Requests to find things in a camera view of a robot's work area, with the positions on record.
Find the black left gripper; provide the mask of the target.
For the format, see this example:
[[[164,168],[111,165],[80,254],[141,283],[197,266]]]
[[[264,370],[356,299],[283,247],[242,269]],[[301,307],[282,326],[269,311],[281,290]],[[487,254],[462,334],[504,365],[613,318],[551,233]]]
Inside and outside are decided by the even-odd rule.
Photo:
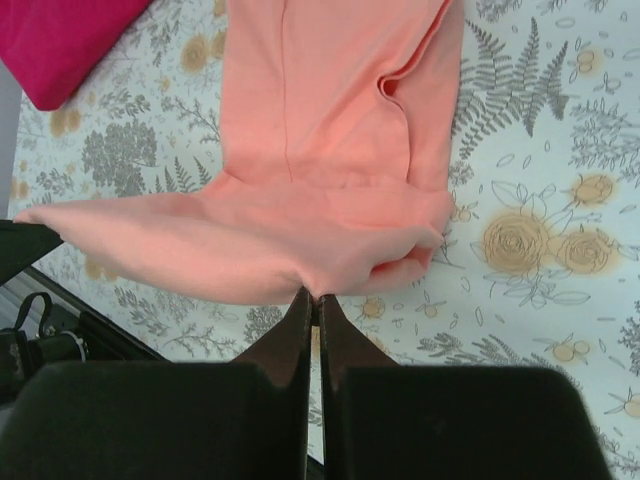
[[[31,266],[63,243],[59,234],[44,225],[1,221],[0,284]],[[38,337],[27,338],[22,330],[33,302],[41,298],[44,310],[38,324]],[[26,383],[44,365],[61,361],[89,359],[87,342],[72,330],[48,333],[46,322],[53,312],[51,296],[31,293],[20,305],[14,325],[1,330],[1,404],[13,402]]]

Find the salmon pink t-shirt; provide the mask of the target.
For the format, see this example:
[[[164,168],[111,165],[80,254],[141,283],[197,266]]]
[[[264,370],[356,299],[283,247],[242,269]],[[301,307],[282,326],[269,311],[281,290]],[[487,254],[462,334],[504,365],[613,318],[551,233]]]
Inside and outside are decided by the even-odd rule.
[[[34,206],[121,277],[216,303],[423,277],[450,218],[460,1],[230,1],[222,171],[195,193]]]

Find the floral patterned table mat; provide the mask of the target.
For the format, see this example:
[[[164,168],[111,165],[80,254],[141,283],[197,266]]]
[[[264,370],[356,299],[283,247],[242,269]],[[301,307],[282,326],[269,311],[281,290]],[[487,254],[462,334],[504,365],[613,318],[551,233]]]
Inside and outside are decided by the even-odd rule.
[[[468,1],[449,185],[427,276],[341,306],[405,363],[538,365],[639,475],[639,5]],[[189,192],[223,165],[220,1],[157,1],[62,112],[21,106],[8,211]]]

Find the folded crimson red t-shirt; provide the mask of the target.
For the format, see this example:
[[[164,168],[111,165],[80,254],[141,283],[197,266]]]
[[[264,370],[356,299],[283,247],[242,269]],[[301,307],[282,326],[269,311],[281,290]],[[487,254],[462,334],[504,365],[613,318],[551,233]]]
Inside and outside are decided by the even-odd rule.
[[[54,111],[149,5],[146,0],[3,0],[1,60],[38,110]]]

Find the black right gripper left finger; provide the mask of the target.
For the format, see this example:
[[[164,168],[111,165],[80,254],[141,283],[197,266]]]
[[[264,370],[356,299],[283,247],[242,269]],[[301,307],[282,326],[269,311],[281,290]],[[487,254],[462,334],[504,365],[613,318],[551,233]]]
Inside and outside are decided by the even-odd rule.
[[[311,297],[226,363],[66,361],[1,432],[5,479],[302,479]]]

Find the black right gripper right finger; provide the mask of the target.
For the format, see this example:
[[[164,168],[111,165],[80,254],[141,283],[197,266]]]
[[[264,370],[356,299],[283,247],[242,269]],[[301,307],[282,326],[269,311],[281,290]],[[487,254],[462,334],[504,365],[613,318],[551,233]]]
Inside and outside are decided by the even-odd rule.
[[[329,479],[607,479],[578,391],[540,367],[402,366],[318,303]]]

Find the aluminium front frame rail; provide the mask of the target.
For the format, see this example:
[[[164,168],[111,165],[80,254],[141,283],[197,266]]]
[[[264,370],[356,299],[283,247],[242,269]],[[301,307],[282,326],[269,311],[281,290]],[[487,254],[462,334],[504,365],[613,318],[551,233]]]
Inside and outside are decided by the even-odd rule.
[[[1,286],[3,328],[10,328],[15,324],[20,306],[33,293],[48,294],[52,311],[48,319],[43,320],[44,300],[38,297],[33,301],[22,325],[28,339],[35,339],[42,333],[54,334],[69,330],[86,341],[89,357],[93,360],[164,359],[161,354],[33,267],[27,268]]]

